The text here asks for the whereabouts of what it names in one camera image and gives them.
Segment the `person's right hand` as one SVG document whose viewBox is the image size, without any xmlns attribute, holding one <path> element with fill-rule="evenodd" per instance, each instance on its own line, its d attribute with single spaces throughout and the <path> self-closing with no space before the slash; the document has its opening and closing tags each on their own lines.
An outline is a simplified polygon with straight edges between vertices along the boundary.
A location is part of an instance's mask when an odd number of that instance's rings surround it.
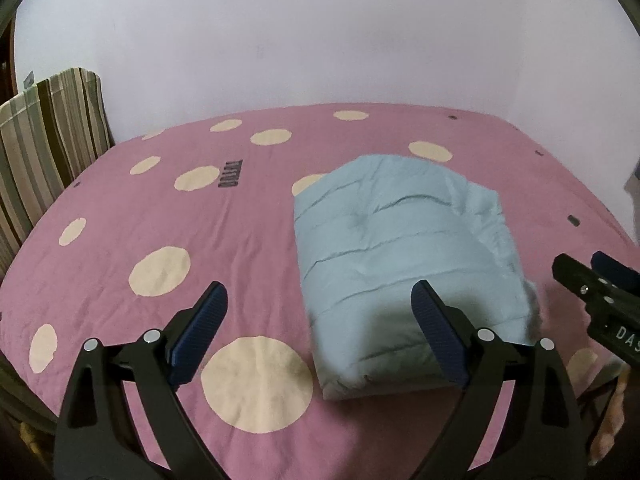
<svg viewBox="0 0 640 480">
<path fill-rule="evenodd" d="M 624 399 L 630 372 L 630 367 L 626 366 L 618 376 L 617 385 L 605 411 L 603 422 L 590 446 L 589 466 L 597 465 L 612 450 L 615 438 L 623 427 L 625 422 Z"/>
</svg>

